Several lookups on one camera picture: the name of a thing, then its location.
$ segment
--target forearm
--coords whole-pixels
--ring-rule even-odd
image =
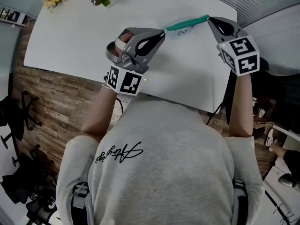
[[[253,133],[251,75],[237,77],[229,122],[229,136],[250,137]]]
[[[82,135],[101,141],[110,124],[116,97],[117,93],[113,90],[102,87],[82,125],[80,132]]]

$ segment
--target floor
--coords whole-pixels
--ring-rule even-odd
[[[101,83],[66,74],[25,67],[23,61],[34,24],[35,20],[29,20],[26,24],[26,29],[22,33],[13,74],[12,96],[21,99],[21,92],[24,90],[27,90],[31,97],[37,96],[39,100],[32,105],[30,114],[36,120],[41,121],[43,125],[39,127],[31,123],[33,130],[27,131],[25,129],[24,137],[22,141],[17,140],[17,145],[21,152],[29,155],[29,151],[39,144],[40,151],[48,159],[54,161],[54,164],[49,169],[58,173],[66,143],[79,133],[89,106],[101,89]],[[131,97],[119,96],[119,98],[125,109]],[[206,122],[208,116],[201,111],[199,113]],[[109,129],[118,121],[120,115],[120,104],[116,101]],[[228,136],[228,125],[224,110],[212,119],[210,126],[223,136]],[[266,127],[265,133],[267,133],[272,123],[255,124],[256,128],[262,126]],[[264,146],[265,137],[266,134],[255,141],[255,154],[262,176],[268,170],[270,162],[275,157],[274,153],[269,152]]]

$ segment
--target white table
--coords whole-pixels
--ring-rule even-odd
[[[117,0],[110,9],[70,0],[53,13],[41,10],[24,64],[102,82],[111,63],[106,46],[125,28],[162,28],[181,17],[206,14],[236,21],[236,11],[219,0]],[[214,112],[230,72],[216,45],[207,22],[177,40],[166,37],[148,64],[142,92]]]

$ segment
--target handwriting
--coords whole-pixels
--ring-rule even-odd
[[[115,157],[114,160],[116,160],[118,157],[120,157],[119,163],[122,163],[126,158],[134,158],[134,157],[140,155],[142,152],[144,152],[143,149],[135,149],[137,147],[137,145],[139,145],[141,143],[142,142],[138,142],[132,149],[130,149],[128,151],[126,151],[128,144],[126,144],[122,150],[116,149],[115,151],[114,151],[114,149],[116,148],[116,146],[112,146],[108,150],[107,153],[102,152],[100,154],[100,156],[96,158],[95,164],[97,164],[97,162],[99,162],[99,161],[104,162],[104,160],[107,159],[107,157],[109,155],[112,157]]]

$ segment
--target flower pot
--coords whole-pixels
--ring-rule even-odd
[[[111,2],[111,4],[105,8],[111,8],[116,3],[116,0],[110,0],[110,2]]]

